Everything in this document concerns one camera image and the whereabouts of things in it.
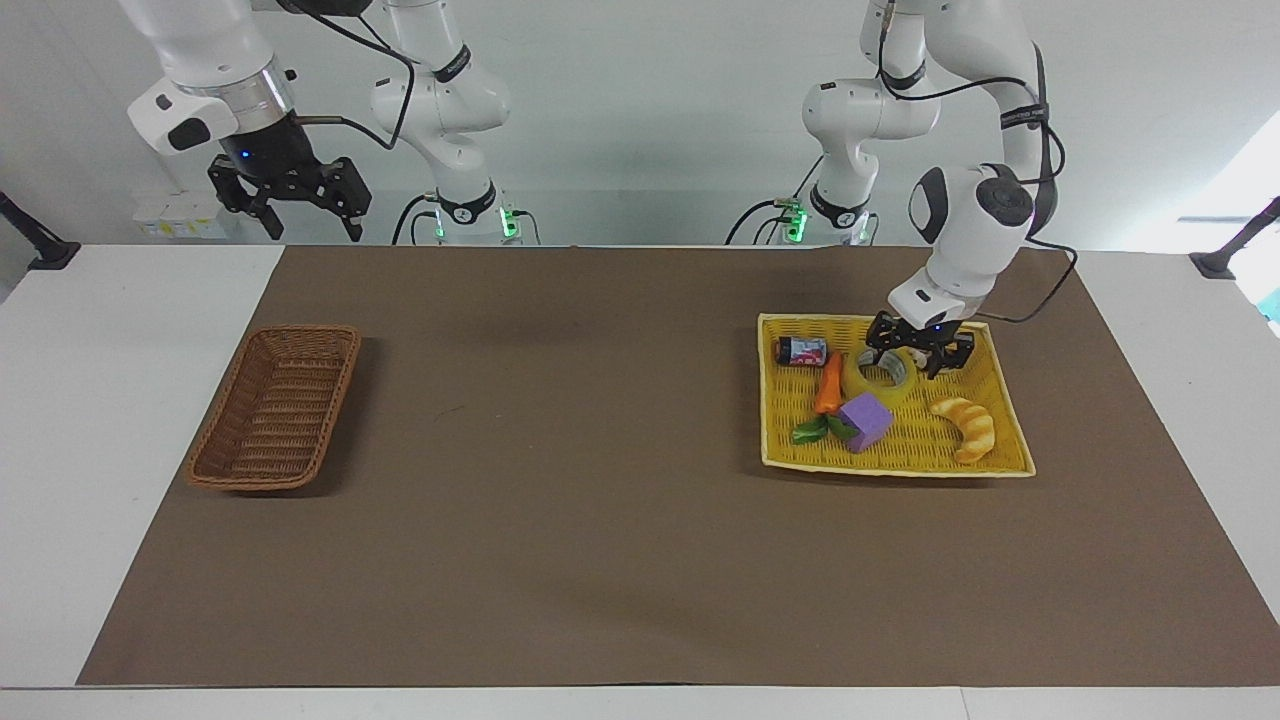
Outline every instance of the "white table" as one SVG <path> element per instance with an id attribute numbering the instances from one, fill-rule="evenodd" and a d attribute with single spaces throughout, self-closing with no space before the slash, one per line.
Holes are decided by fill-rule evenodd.
<path id="1" fill-rule="evenodd" d="M 0 717 L 1280 717 L 1280 688 L 72 689 L 280 252 L 86 247 L 0 305 Z M 1280 342 L 1185 258 L 1080 273 L 1280 612 Z"/>

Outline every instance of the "soda can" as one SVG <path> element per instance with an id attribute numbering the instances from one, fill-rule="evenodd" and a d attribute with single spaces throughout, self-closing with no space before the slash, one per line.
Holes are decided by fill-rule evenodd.
<path id="1" fill-rule="evenodd" d="M 774 343 L 778 365 L 786 368 L 822 368 L 829 351 L 822 338 L 783 337 Z"/>

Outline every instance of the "green indicator light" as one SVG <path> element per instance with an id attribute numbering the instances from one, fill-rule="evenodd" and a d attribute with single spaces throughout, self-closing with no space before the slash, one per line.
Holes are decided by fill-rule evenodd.
<path id="1" fill-rule="evenodd" d="M 502 213 L 502 225 L 503 228 L 506 228 L 503 232 L 507 234 L 507 240 L 511 240 L 517 234 L 520 234 L 520 225 L 516 224 L 516 220 L 511 217 L 511 213 L 508 213 L 506 208 L 499 208 L 499 211 Z"/>
<path id="2" fill-rule="evenodd" d="M 791 227 L 787 228 L 787 242 L 801 243 L 804 242 L 804 228 L 809 224 L 809 213 L 805 210 L 797 210 L 796 217 L 791 218 Z"/>

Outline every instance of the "brown wicker basket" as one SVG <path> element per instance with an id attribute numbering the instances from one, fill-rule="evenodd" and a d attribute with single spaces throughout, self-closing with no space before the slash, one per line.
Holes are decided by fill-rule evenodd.
<path id="1" fill-rule="evenodd" d="M 300 488 L 316 478 L 351 384 L 360 332 L 262 328 L 241 345 L 187 480 L 221 491 Z"/>

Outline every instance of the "woven basket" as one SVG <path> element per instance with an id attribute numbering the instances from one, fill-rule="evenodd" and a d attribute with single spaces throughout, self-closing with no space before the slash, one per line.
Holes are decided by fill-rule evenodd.
<path id="1" fill-rule="evenodd" d="M 895 423 L 884 439 L 855 455 L 835 437 L 797 446 L 791 430 L 814 419 L 814 397 L 822 373 L 815 368 L 781 368 L 773 343 L 780 337 L 823 337 L 833 352 L 856 357 L 867 348 L 867 329 L 873 318 L 858 315 L 760 315 L 760 454 L 773 468 L 842 475 L 897 478 L 1030 478 L 1036 475 L 1027 438 L 1014 413 L 1005 375 L 996 357 L 991 329 L 984 323 L 965 323 L 977 347 L 960 372 L 920 379 L 905 400 L 893 407 Z M 854 388 L 845 388 L 852 392 Z M 929 404 L 964 397 L 987 407 L 996 424 L 996 448 L 977 465 L 955 461 L 960 430 L 929 413 Z"/>
<path id="2" fill-rule="evenodd" d="M 360 332 L 262 328 L 241 345 L 187 480 L 221 491 L 300 488 L 316 478 L 351 384 Z"/>

